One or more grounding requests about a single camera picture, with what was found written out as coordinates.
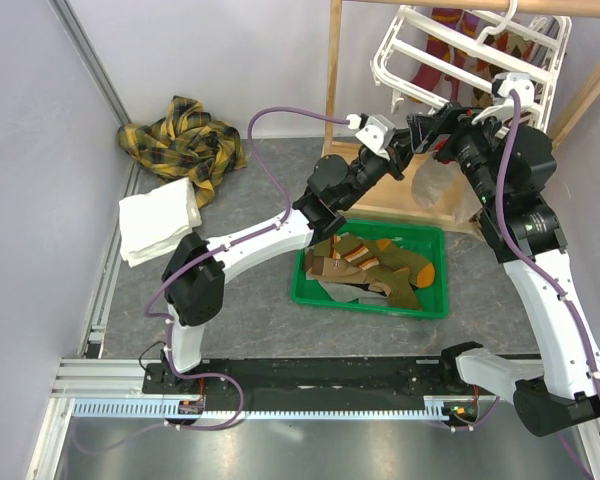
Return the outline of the white clip hanger rack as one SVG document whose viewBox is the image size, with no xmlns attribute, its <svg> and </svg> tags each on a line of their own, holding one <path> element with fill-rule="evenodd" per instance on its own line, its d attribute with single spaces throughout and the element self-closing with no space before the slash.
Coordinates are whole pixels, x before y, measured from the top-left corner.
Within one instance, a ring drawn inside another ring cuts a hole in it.
<svg viewBox="0 0 600 480">
<path fill-rule="evenodd" d="M 418 103 L 423 103 L 433 109 L 439 109 L 449 102 L 451 87 L 445 79 L 446 75 L 456 77 L 460 80 L 458 101 L 463 105 L 476 108 L 471 105 L 472 90 L 478 88 L 491 96 L 492 85 L 488 81 L 478 77 L 473 72 L 478 55 L 470 53 L 466 48 L 453 46 L 449 37 L 439 33 L 426 33 L 414 26 L 406 16 L 409 10 L 407 6 L 400 7 L 392 20 L 387 33 L 384 36 L 378 50 L 371 61 L 371 71 L 377 85 L 385 85 L 392 90 L 391 108 L 396 110 L 400 102 L 409 98 Z M 480 45 L 489 48 L 485 41 L 489 35 L 495 36 L 503 31 L 516 33 L 526 40 L 534 42 L 534 48 L 527 61 L 523 61 L 494 49 L 506 56 L 505 64 L 500 66 L 503 73 L 521 72 L 528 73 L 535 88 L 535 110 L 525 112 L 522 115 L 523 122 L 540 130 L 546 130 L 551 116 L 555 91 L 561 73 L 566 47 L 572 30 L 572 21 L 564 16 L 535 16 L 522 19 L 513 16 L 512 23 L 521 27 L 527 27 L 539 35 L 538 40 L 525 34 L 520 34 L 509 28 L 502 29 L 496 34 L 489 32 L 490 23 L 481 19 L 471 10 L 467 11 L 478 17 L 480 22 L 476 31 L 476 38 L 471 39 L 455 29 L 446 27 L 431 18 L 431 11 L 416 12 L 434 22 L 436 27 L 447 28 L 453 34 L 458 34 L 462 40 L 478 40 Z M 440 60 L 425 52 L 427 36 L 431 35 L 447 43 L 450 47 L 456 47 L 468 54 L 464 68 L 460 69 L 452 64 Z M 413 84 L 411 80 L 417 73 L 420 65 L 424 63 L 442 72 L 439 85 L 433 92 L 424 90 Z"/>
</svg>

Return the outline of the olive striped sock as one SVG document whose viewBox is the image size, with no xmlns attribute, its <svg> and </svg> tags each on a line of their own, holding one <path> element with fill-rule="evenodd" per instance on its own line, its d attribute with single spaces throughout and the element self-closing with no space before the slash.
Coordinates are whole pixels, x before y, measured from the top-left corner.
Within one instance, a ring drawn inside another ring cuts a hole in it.
<svg viewBox="0 0 600 480">
<path fill-rule="evenodd" d="M 333 244 L 338 241 L 343 235 L 333 235 L 325 241 L 314 245 L 310 251 L 316 256 L 329 257 L 334 259 L 343 259 L 333 249 Z M 419 310 L 420 302 L 417 299 L 414 290 L 416 287 L 411 286 L 408 281 L 408 275 L 405 273 L 381 273 L 379 278 L 376 278 L 373 273 L 362 270 L 366 274 L 366 283 L 374 284 L 378 290 L 382 289 L 388 296 L 389 305 L 394 308 L 404 308 L 409 310 Z"/>
<path fill-rule="evenodd" d="M 426 288 L 434 283 L 436 270 L 426 257 L 399 247 L 389 238 L 369 240 L 352 234 L 343 235 L 333 249 L 349 264 L 373 273 L 405 273 L 411 286 Z"/>
</svg>

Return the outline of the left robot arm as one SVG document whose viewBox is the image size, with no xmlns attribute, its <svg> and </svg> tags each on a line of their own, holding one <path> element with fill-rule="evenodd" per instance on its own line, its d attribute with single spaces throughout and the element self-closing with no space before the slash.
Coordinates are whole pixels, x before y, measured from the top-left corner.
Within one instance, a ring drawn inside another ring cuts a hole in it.
<svg viewBox="0 0 600 480">
<path fill-rule="evenodd" d="M 204 240 L 186 235 L 176 248 L 159 291 L 167 302 L 165 382 L 188 393 L 199 382 L 206 324 L 222 309 L 227 283 L 283 253 L 303 250 L 335 234 L 350 209 L 385 175 L 403 179 L 416 135 L 408 128 L 365 127 L 356 158 L 335 154 L 318 160 L 299 199 L 282 213 L 233 234 Z"/>
</svg>

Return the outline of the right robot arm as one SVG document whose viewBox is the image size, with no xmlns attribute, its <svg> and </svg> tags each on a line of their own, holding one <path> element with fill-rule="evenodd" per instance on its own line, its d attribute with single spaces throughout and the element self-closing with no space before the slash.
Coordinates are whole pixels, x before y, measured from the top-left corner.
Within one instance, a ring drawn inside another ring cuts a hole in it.
<svg viewBox="0 0 600 480">
<path fill-rule="evenodd" d="M 478 224 L 515 286 L 540 351 L 522 364 L 467 342 L 447 348 L 438 381 L 447 392 L 475 384 L 512 404 L 538 437 L 600 418 L 600 350 L 572 279 L 567 242 L 556 213 L 541 195 L 556 170 L 547 135 L 450 103 L 410 115 L 415 153 L 460 167 L 481 203 Z"/>
</svg>

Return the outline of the wooden hanger stand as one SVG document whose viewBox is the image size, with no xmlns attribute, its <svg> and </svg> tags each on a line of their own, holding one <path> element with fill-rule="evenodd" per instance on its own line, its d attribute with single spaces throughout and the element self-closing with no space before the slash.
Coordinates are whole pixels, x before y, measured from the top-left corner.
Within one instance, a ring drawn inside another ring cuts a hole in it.
<svg viewBox="0 0 600 480">
<path fill-rule="evenodd" d="M 539 35 L 527 27 L 512 23 L 512 18 L 520 11 L 522 13 L 600 18 L 600 0 L 593 1 L 398 1 L 400 7 L 407 6 L 406 16 L 417 28 L 426 33 L 439 33 L 449 37 L 453 46 L 466 48 L 470 53 L 479 58 L 488 60 L 502 66 L 506 56 L 496 52 L 493 48 L 483 47 L 478 40 L 462 40 L 458 34 L 453 34 L 447 28 L 436 27 L 434 22 L 415 11 L 417 7 L 467 7 L 472 13 L 490 23 L 489 32 L 496 34 L 502 29 L 511 29 L 520 34 L 525 34 L 534 40 Z M 327 67 L 327 92 L 326 112 L 335 112 L 336 89 L 338 75 L 339 50 L 341 42 L 342 25 L 341 1 L 330 3 L 329 42 L 328 42 L 328 67 Z M 572 97 L 560 117 L 550 125 L 549 137 L 552 146 L 558 147 L 576 124 L 581 120 L 593 102 L 600 95 L 600 61 L 591 71 L 586 82 Z M 466 181 L 456 180 L 450 186 L 450 191 L 444 193 L 431 207 L 422 207 L 415 202 L 411 195 L 413 178 L 417 170 L 427 161 L 424 155 L 417 155 L 407 167 L 405 179 L 401 182 L 394 180 L 381 180 L 370 192 L 363 195 L 353 207 L 348 210 L 348 215 L 356 218 L 380 219 L 386 221 L 403 221 L 407 223 L 422 224 L 439 227 L 452 232 L 478 234 L 477 224 L 472 221 L 457 222 L 453 212 L 462 200 L 462 189 L 468 186 Z"/>
</svg>

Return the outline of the red white sock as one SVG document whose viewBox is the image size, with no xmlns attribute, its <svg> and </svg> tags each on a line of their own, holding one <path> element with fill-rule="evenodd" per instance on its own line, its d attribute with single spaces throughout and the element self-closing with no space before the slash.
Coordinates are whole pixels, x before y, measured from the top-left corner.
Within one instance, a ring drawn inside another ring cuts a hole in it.
<svg viewBox="0 0 600 480">
<path fill-rule="evenodd" d="M 413 176 L 413 200 L 425 209 L 434 207 L 452 188 L 459 175 L 460 168 L 456 163 L 445 164 L 429 156 Z"/>
</svg>

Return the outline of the purple maroon sock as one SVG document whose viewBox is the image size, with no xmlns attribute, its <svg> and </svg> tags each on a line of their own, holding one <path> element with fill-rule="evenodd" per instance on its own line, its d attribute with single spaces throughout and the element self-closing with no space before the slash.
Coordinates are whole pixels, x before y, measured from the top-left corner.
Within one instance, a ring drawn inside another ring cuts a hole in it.
<svg viewBox="0 0 600 480">
<path fill-rule="evenodd" d="M 452 24 L 452 27 L 458 32 L 464 34 L 465 36 L 471 39 L 475 39 L 477 27 L 480 22 L 479 18 L 467 11 L 460 9 L 456 9 L 454 13 L 458 16 L 458 19 Z M 457 49 L 456 47 L 451 48 L 451 53 L 452 64 L 460 69 L 463 69 L 468 54 L 463 50 Z M 450 75 L 446 75 L 445 79 L 450 83 L 450 99 L 454 102 L 457 102 L 460 88 L 460 80 Z"/>
<path fill-rule="evenodd" d="M 433 8 L 431 11 L 431 18 L 433 20 L 452 29 L 456 29 L 461 16 L 462 11 L 460 9 Z M 431 35 L 427 36 L 425 52 L 447 62 L 455 62 L 460 59 L 460 52 L 457 49 L 450 47 L 444 41 Z M 442 72 L 440 70 L 422 63 L 411 82 L 424 90 L 433 92 L 439 85 L 441 76 Z M 449 75 L 446 75 L 445 79 L 451 83 L 451 98 L 453 101 L 456 101 L 458 98 L 459 81 Z"/>
</svg>

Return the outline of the green plastic tray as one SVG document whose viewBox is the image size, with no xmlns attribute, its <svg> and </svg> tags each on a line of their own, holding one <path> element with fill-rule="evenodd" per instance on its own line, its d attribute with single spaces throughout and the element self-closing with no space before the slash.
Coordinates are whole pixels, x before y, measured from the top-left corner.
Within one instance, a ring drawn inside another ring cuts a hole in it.
<svg viewBox="0 0 600 480">
<path fill-rule="evenodd" d="M 291 299 L 302 305 L 339 308 L 396 317 L 442 319 L 449 313 L 448 275 L 444 232 L 437 227 L 388 223 L 371 220 L 349 219 L 339 233 L 352 233 L 365 239 L 389 238 L 397 246 L 423 255 L 435 269 L 431 286 L 417 289 L 415 295 L 421 310 L 409 310 L 390 306 L 360 304 L 358 301 L 336 302 L 330 298 L 317 280 L 310 279 L 304 272 L 304 251 L 296 254 Z"/>
</svg>

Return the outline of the brown argyle sock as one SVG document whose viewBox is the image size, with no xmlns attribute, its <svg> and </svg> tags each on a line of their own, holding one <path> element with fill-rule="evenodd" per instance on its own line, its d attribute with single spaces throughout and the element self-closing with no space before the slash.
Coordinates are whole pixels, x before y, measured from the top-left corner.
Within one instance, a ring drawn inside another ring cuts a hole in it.
<svg viewBox="0 0 600 480">
<path fill-rule="evenodd" d="M 485 44 L 523 61 L 529 59 L 534 48 L 533 41 L 526 40 L 520 35 L 508 31 L 503 31 L 495 36 L 489 35 Z M 504 69 L 485 60 L 477 59 L 473 67 L 473 72 L 478 77 L 491 83 L 496 75 L 504 72 Z M 492 105 L 492 98 L 488 93 L 474 88 L 472 90 L 471 105 L 476 108 L 486 108 Z"/>
</svg>

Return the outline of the tan sock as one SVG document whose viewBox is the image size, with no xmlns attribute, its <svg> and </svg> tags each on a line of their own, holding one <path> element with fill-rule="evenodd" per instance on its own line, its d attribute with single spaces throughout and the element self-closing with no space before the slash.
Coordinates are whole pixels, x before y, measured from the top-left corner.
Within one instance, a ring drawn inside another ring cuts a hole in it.
<svg viewBox="0 0 600 480">
<path fill-rule="evenodd" d="M 366 274 L 344 259 L 316 256 L 312 251 L 305 254 L 304 270 L 313 279 L 327 283 L 361 285 Z"/>
</svg>

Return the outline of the grey sock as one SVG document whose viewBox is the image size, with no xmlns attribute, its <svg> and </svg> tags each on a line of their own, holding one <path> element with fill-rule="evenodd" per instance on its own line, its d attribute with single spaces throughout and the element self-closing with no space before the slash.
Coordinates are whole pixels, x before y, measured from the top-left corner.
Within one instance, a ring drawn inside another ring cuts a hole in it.
<svg viewBox="0 0 600 480">
<path fill-rule="evenodd" d="M 388 296 L 374 284 L 344 284 L 321 280 L 318 284 L 335 302 L 383 307 L 389 305 Z"/>
</svg>

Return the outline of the yellow plaid cloth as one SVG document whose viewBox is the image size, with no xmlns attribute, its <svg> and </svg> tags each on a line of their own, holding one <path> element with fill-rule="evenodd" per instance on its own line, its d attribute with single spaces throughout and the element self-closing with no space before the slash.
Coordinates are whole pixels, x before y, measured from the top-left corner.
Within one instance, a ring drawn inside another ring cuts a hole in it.
<svg viewBox="0 0 600 480">
<path fill-rule="evenodd" d="M 213 118 L 199 101 L 181 96 L 172 98 L 160 120 L 121 126 L 116 140 L 161 180 L 188 179 L 198 207 L 215 198 L 226 174 L 247 166 L 238 130 Z"/>
</svg>

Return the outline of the white folded towel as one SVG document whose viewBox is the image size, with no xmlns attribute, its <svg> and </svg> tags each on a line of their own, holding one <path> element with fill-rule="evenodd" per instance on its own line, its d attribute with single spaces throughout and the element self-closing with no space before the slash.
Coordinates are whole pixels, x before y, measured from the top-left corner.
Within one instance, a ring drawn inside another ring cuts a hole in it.
<svg viewBox="0 0 600 480">
<path fill-rule="evenodd" d="M 120 255 L 134 268 L 176 249 L 202 219 L 187 178 L 119 201 Z"/>
</svg>

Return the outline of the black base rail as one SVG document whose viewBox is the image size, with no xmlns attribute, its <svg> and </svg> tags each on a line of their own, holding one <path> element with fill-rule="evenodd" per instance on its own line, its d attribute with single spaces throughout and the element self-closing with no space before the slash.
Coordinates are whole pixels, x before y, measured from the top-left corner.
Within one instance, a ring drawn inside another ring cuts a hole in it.
<svg viewBox="0 0 600 480">
<path fill-rule="evenodd" d="M 237 381 L 248 412 L 379 412 L 424 406 L 426 397 L 498 393 L 485 380 L 464 383 L 441 356 L 204 359 L 194 375 Z"/>
</svg>

